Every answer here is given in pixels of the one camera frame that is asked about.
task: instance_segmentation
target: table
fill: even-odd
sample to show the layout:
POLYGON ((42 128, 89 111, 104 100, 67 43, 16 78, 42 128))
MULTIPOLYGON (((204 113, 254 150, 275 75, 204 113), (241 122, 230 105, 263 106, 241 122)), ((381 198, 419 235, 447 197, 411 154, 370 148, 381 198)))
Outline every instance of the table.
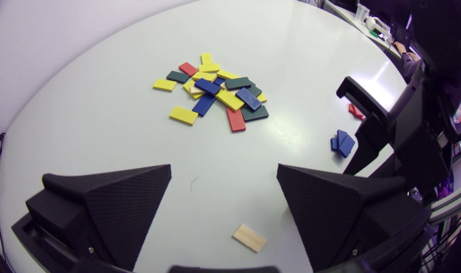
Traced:
MULTIPOLYGON (((7 131, 0 220, 12 265, 18 273, 42 271, 11 226, 27 213, 24 202, 42 190, 44 173, 170 163, 173 178, 136 272, 165 272, 173 264, 311 272, 277 164, 345 169, 351 156, 330 151, 337 129, 353 135, 360 124, 347 112, 349 102, 335 95, 345 76, 387 110, 405 88, 362 33, 294 0, 201 0, 107 38, 54 76, 7 131), (203 52, 263 90, 268 119, 231 133, 220 102, 192 127, 168 117, 175 105, 192 109, 195 101, 181 85, 168 93, 152 84, 183 62, 198 65, 203 52), (242 223, 268 240, 258 254, 231 238, 242 223)), ((391 151, 386 147, 361 174, 391 151)))
POLYGON ((338 7, 330 1, 324 2, 323 9, 337 15, 340 18, 343 18, 343 20, 345 20, 346 22, 354 26, 356 29, 358 29, 361 33, 363 33, 363 35, 367 36, 382 50, 389 50, 391 53, 393 53, 393 55, 395 55, 399 59, 402 58, 402 56, 398 53, 397 49, 393 45, 390 45, 388 42, 372 36, 367 26, 365 26, 365 23, 360 23, 357 20, 355 20, 355 13, 346 10, 342 7, 338 7))

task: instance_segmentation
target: natural wood block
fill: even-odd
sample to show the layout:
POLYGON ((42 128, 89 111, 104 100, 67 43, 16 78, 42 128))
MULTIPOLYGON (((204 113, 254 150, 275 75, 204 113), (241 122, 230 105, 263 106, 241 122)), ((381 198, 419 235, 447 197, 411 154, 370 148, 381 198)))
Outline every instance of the natural wood block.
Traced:
POLYGON ((259 252, 267 242, 266 239, 251 231, 250 228, 246 227, 244 224, 241 224, 232 237, 239 240, 255 252, 259 252))

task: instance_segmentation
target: blue block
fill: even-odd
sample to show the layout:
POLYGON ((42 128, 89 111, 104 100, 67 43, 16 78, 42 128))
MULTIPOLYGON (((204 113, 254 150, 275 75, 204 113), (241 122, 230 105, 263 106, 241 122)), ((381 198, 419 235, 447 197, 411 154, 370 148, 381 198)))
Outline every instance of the blue block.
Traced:
POLYGON ((241 88, 237 93, 235 93, 236 97, 241 99, 247 106, 252 109, 252 111, 256 111, 261 105, 260 102, 254 95, 249 92, 246 88, 241 88))
POLYGON ((331 150, 332 151, 338 150, 338 139, 332 138, 330 141, 331 141, 331 150))
POLYGON ((199 79, 195 82, 195 87, 204 90, 208 94, 216 95, 220 91, 220 86, 212 83, 211 81, 207 81, 206 79, 199 79))
POLYGON ((345 158, 348 157, 350 152, 352 152, 352 147, 355 145, 355 140, 352 139, 351 136, 347 135, 346 138, 341 143, 338 151, 340 151, 341 155, 345 158))
POLYGON ((340 147, 348 134, 345 131, 338 130, 336 131, 336 135, 338 135, 338 147, 340 147))
POLYGON ((215 81, 213 81, 213 83, 215 83, 216 85, 221 85, 223 82, 225 82, 225 79, 222 79, 222 78, 219 78, 219 77, 217 77, 217 79, 215 79, 215 81))
POLYGON ((198 113, 199 116, 204 116, 206 111, 210 109, 214 101, 214 96, 210 94, 203 94, 203 96, 200 97, 197 104, 195 104, 195 107, 192 109, 192 111, 198 113))

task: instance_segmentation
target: wall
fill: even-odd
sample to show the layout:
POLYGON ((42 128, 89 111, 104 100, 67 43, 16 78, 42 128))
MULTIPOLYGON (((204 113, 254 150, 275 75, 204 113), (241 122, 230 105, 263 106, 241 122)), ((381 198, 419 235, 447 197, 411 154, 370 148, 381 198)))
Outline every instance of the wall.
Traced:
POLYGON ((55 74, 105 38, 195 0, 0 0, 0 133, 55 74))

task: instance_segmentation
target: rectangular block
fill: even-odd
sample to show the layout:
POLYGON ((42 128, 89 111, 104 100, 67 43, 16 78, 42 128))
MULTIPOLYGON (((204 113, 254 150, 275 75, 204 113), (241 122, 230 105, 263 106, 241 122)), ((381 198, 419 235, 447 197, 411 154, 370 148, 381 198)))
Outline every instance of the rectangular block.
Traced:
POLYGON ((338 138, 338 147, 340 147, 341 144, 343 143, 343 140, 345 140, 346 136, 348 135, 348 133, 345 131, 337 130, 336 135, 338 138))
POLYGON ((187 81, 186 83, 184 83, 183 88, 184 88, 188 93, 190 93, 190 88, 191 88, 192 86, 194 86, 194 85, 195 85, 195 81, 194 81, 194 80, 189 80, 189 81, 187 81))
POLYGON ((222 83, 225 83, 225 79, 217 77, 217 79, 215 79, 215 81, 213 81, 213 83, 215 83, 216 85, 221 85, 222 83))
POLYGON ((181 71, 187 73, 189 76, 193 76, 195 73, 198 72, 198 69, 196 69, 196 67, 192 66, 188 62, 181 64, 178 68, 181 71))
POLYGON ((225 105, 227 105, 227 107, 230 107, 234 111, 237 111, 241 109, 242 106, 244 106, 244 102, 229 91, 222 90, 216 95, 216 97, 217 100, 220 100, 225 105))
POLYGON ((170 118, 187 123, 191 126, 196 121, 197 116, 198 114, 196 112, 181 107, 174 107, 170 113, 170 118))
POLYGON ((337 138, 331 138, 331 150, 336 151, 338 150, 338 139, 337 138))
POLYGON ((192 109, 192 111, 196 112, 199 114, 199 116, 205 116, 206 111, 210 109, 212 106, 213 102, 215 101, 215 97, 210 95, 210 94, 204 94, 200 100, 197 102, 195 107, 192 109))
POLYGON ((247 90, 256 98, 262 93, 262 90, 257 88, 256 85, 251 85, 251 87, 247 88, 247 90))
POLYGON ((200 72, 217 72, 220 70, 220 64, 202 64, 198 70, 200 72))
POLYGON ((154 89, 161 89, 173 92, 173 89, 177 86, 177 82, 157 79, 156 83, 153 84, 154 89))
POLYGON ((258 100, 260 102, 266 102, 267 101, 267 97, 264 95, 264 93, 261 93, 259 96, 258 96, 258 100))
POLYGON ((243 224, 241 224, 232 237, 239 240, 255 252, 259 252, 267 242, 266 239, 260 237, 257 233, 253 232, 250 228, 243 224))
POLYGON ((229 118, 232 132, 245 131, 245 121, 240 109, 234 112, 234 110, 227 108, 227 117, 229 118))
POLYGON ((205 79, 199 79, 196 81, 195 86, 212 95, 216 95, 220 91, 220 86, 205 79))
POLYGON ((213 64, 212 55, 210 53, 202 53, 200 56, 202 64, 213 64))
POLYGON ((221 71, 217 71, 217 76, 219 76, 220 78, 222 79, 237 79, 237 78, 240 78, 239 76, 237 76, 236 74, 232 74, 230 72, 227 72, 227 71, 224 71, 224 70, 221 70, 221 71))
POLYGON ((235 95, 247 104, 252 111, 256 111, 262 105, 262 102, 254 97, 246 88, 241 88, 235 95))
POLYGON ((170 74, 166 76, 167 80, 175 81, 177 83, 186 83, 189 78, 190 78, 189 75, 185 73, 176 72, 176 71, 171 71, 170 74))
POLYGON ((355 140, 353 140, 351 136, 347 135, 341 145, 338 147, 338 151, 343 157, 347 158, 350 152, 352 152, 352 147, 354 145, 355 140))
POLYGON ((199 80, 199 79, 206 79, 207 81, 215 81, 217 79, 216 74, 206 73, 206 72, 197 72, 192 76, 192 79, 199 80))
POLYGON ((204 90, 201 90, 201 89, 198 88, 198 87, 191 86, 191 87, 190 87, 190 94, 191 94, 191 95, 205 94, 205 91, 204 91, 204 90))
POLYGON ((261 106, 256 111, 252 111, 249 108, 242 108, 242 116, 244 117, 244 121, 255 121, 257 119, 265 119, 269 116, 266 107, 261 106))
POLYGON ((249 88, 251 87, 252 82, 249 81, 249 78, 244 77, 225 80, 225 85, 227 85, 228 90, 236 90, 241 88, 249 88))

